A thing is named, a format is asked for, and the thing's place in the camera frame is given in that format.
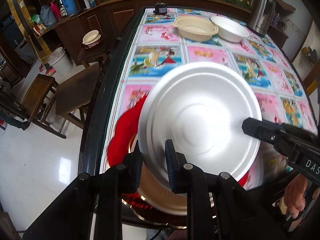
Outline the person's right hand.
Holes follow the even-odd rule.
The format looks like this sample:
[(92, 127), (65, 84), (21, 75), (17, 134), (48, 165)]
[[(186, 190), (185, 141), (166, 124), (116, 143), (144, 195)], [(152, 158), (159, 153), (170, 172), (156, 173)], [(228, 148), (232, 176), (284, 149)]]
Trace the person's right hand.
[(293, 219), (296, 219), (299, 213), (305, 208), (306, 200), (304, 193), (307, 185), (307, 178), (299, 174), (285, 188), (284, 203), (287, 207), (287, 213), (289, 213)]

